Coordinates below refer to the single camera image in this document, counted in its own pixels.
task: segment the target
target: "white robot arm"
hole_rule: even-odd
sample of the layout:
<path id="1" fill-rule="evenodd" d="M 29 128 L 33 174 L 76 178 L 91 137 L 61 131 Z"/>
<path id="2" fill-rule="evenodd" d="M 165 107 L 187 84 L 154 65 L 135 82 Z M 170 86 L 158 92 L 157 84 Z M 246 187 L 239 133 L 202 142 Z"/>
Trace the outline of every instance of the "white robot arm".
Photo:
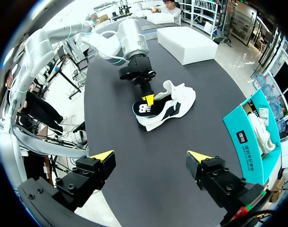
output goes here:
<path id="1" fill-rule="evenodd" d="M 105 33 L 113 33 L 110 38 L 105 38 Z M 120 78 L 132 80 L 139 84 L 143 94 L 153 94 L 149 81 L 154 76 L 147 56 L 148 47 L 139 22 L 135 19 L 126 19 L 119 24 L 118 32 L 107 31 L 102 34 L 96 33 L 92 22 L 83 21 L 55 29 L 39 29 L 34 32 L 25 44 L 27 64 L 22 66 L 21 71 L 12 84 L 9 102 L 10 108 L 5 116 L 3 133 L 0 133 L 0 152 L 6 172 L 13 186 L 18 186 L 26 180 L 26 172 L 23 164 L 20 146 L 44 155 L 60 155 L 68 157 L 81 157 L 82 151 L 63 148 L 37 140 L 29 135 L 15 133 L 13 125 L 18 109 L 24 105 L 26 92 L 39 71 L 54 57 L 52 44 L 66 38 L 76 36 L 78 42 L 83 42 L 99 53 L 101 58 L 115 65 L 122 65 L 126 61 L 128 66 L 119 70 Z M 15 141 L 11 146 L 5 146 L 6 140 Z"/>
<path id="2" fill-rule="evenodd" d="M 52 43 L 72 37 L 89 45 L 99 55 L 115 65 L 122 65 L 132 56 L 137 54 L 147 55 L 148 47 L 139 22 L 135 19 L 123 21 L 118 32 L 107 31 L 96 33 L 91 21 L 83 21 L 55 29 L 39 29 L 35 31 L 25 44 L 28 62 L 22 66 L 10 92 L 10 111 L 7 122 L 15 119 L 17 110 L 24 104 L 26 92 L 39 71 L 54 57 Z M 110 38 L 105 38 L 105 33 L 114 33 Z"/>

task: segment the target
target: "barcode label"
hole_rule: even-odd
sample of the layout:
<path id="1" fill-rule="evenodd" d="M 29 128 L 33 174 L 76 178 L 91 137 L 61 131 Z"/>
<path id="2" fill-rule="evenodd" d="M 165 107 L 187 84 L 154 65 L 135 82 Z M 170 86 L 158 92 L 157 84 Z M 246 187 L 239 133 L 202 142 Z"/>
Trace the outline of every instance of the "barcode label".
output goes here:
<path id="1" fill-rule="evenodd" d="M 269 109 L 259 108 L 260 118 L 263 119 L 265 126 L 269 126 Z"/>

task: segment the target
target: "white tiled floor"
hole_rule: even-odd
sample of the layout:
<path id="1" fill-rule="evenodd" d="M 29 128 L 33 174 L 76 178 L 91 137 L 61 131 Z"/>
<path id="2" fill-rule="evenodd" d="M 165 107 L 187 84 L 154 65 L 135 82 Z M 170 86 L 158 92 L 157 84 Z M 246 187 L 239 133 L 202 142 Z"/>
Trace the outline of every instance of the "white tiled floor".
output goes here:
<path id="1" fill-rule="evenodd" d="M 245 46 L 234 37 L 231 37 L 231 41 L 230 45 L 219 45 L 215 60 L 231 76 L 244 95 L 249 97 L 255 91 L 252 82 L 250 82 L 250 76 L 258 66 L 258 59 L 261 53 L 251 45 L 249 47 Z M 74 66 L 69 61 L 63 67 L 63 72 L 71 79 L 73 71 Z M 84 121 L 84 87 L 81 90 L 82 93 L 78 93 L 69 100 L 68 94 L 73 91 L 73 88 L 61 75 L 57 75 L 51 82 L 49 91 L 46 93 L 46 101 L 61 115 L 70 117 L 65 121 L 65 124 L 70 124 L 71 126 L 64 125 L 63 128 L 65 131 L 72 131 L 75 125 Z M 69 132 L 65 137 L 61 137 L 61 139 L 70 141 L 70 135 L 71 133 Z M 59 157 L 59 161 L 63 165 L 68 165 L 69 168 L 72 168 L 72 164 L 65 157 Z M 280 166 L 279 161 L 274 174 L 270 177 L 268 184 L 270 187 L 272 187 L 277 178 Z M 62 177 L 65 173 L 58 171 L 58 175 Z M 75 213 L 105 226 L 121 226 L 105 201 L 102 192 L 93 193 L 85 205 L 82 208 L 78 208 Z"/>

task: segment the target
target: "person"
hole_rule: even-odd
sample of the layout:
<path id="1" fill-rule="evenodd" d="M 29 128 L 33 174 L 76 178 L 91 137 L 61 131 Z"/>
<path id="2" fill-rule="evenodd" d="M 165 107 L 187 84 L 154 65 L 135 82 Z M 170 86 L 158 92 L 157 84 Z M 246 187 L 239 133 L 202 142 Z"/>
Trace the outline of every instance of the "person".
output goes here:
<path id="1" fill-rule="evenodd" d="M 176 7 L 174 0 L 163 0 L 164 6 L 155 6 L 151 8 L 152 13 L 169 13 L 174 15 L 176 18 L 178 18 L 181 14 L 181 10 Z"/>
<path id="2" fill-rule="evenodd" d="M 13 82 L 13 76 L 11 70 L 8 70 L 5 75 L 5 86 L 7 89 L 11 88 Z M 63 117 L 47 102 L 43 99 L 35 96 L 31 93 L 35 86 L 30 86 L 30 91 L 26 93 L 26 100 L 24 106 L 18 110 L 18 113 L 22 117 L 32 117 L 46 124 L 57 135 L 62 135 L 63 127 L 58 125 L 63 121 Z M 9 103 L 9 91 L 7 92 L 7 102 Z"/>

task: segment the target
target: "shoe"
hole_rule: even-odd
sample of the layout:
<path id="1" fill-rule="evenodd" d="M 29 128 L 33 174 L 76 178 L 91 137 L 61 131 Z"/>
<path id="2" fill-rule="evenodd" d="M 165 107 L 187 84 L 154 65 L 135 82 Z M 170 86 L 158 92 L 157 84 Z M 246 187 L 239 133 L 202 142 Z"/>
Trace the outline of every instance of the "shoe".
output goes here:
<path id="1" fill-rule="evenodd" d="M 163 83 L 166 92 L 160 92 L 153 99 L 153 105 L 146 101 L 133 104 L 133 112 L 137 121 L 151 131 L 167 119 L 180 118 L 192 107 L 196 100 L 196 92 L 183 84 L 174 86 L 170 80 Z"/>
<path id="2" fill-rule="evenodd" d="M 254 133 L 256 134 L 263 154 L 269 154 L 276 148 L 276 145 L 271 142 L 270 133 L 266 130 L 264 121 L 260 117 L 257 117 L 254 113 L 249 113 L 248 118 L 252 124 Z"/>
<path id="3" fill-rule="evenodd" d="M 63 127 L 60 126 L 60 129 L 61 130 L 58 130 L 58 129 L 53 129 L 52 127 L 48 126 L 48 128 L 51 130 L 51 131 L 54 131 L 58 136 L 62 136 L 63 135 Z"/>

